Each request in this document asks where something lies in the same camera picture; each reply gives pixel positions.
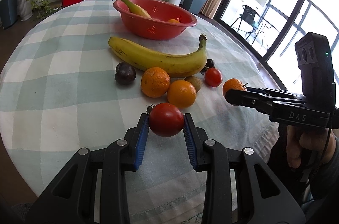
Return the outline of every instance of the dark sleeve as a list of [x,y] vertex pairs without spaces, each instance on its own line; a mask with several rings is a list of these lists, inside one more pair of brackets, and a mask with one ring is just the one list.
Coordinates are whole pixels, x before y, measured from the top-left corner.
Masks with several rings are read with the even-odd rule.
[[318,173],[310,183],[311,193],[315,200],[326,197],[339,177],[339,140],[337,137],[335,139],[336,150],[331,161],[319,168]]

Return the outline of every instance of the red plastic basket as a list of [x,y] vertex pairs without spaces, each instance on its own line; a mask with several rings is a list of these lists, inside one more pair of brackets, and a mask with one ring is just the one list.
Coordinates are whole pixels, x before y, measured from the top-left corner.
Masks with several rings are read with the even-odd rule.
[[[173,4],[160,0],[130,0],[145,9],[152,19],[129,12],[121,0],[115,0],[113,7],[121,13],[121,19],[132,33],[156,40],[169,40],[180,35],[187,27],[195,26],[198,21],[194,15]],[[167,22],[176,19],[180,23]]]

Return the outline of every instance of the red tomato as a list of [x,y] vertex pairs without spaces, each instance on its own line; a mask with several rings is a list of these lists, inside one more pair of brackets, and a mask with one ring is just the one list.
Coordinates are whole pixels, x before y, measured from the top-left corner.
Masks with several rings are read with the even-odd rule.
[[218,87],[222,83],[222,73],[216,68],[209,68],[205,73],[205,82],[212,87]]
[[155,134],[171,137],[183,129],[184,115],[179,108],[172,104],[157,104],[150,112],[149,124]]

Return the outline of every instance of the chair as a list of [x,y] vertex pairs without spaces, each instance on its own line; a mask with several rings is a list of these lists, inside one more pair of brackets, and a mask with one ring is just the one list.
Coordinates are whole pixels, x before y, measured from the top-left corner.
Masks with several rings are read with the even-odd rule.
[[239,31],[240,29],[240,26],[241,26],[241,22],[242,21],[245,21],[247,24],[251,25],[252,26],[252,31],[251,32],[247,32],[247,34],[249,34],[249,36],[246,38],[246,40],[250,37],[250,35],[252,33],[254,33],[256,30],[258,30],[259,28],[259,24],[257,22],[254,21],[254,18],[255,18],[255,15],[258,15],[259,16],[259,23],[262,22],[262,17],[255,11],[253,10],[250,6],[247,6],[247,5],[242,5],[243,9],[244,9],[244,12],[242,14],[240,14],[240,17],[238,17],[234,22],[233,24],[231,25],[231,27],[234,25],[235,22],[237,22],[238,19],[240,19],[240,24],[239,24],[239,27],[238,27],[238,30],[237,32]]

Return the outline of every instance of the yellow banana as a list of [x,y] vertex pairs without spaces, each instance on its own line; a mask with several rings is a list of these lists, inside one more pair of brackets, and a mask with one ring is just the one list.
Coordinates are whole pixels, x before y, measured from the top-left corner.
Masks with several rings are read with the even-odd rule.
[[147,13],[147,11],[145,11],[143,8],[141,8],[139,5],[134,4],[133,2],[129,1],[129,0],[121,0],[122,2],[124,2],[126,4],[126,6],[129,8],[129,11],[132,14],[136,14],[136,15],[140,15],[143,17],[147,17],[150,18],[149,13]]
[[192,76],[200,72],[207,62],[206,37],[203,34],[199,37],[198,50],[188,55],[164,54],[114,36],[108,40],[108,45],[119,58],[135,68],[145,71],[160,67],[172,78]]

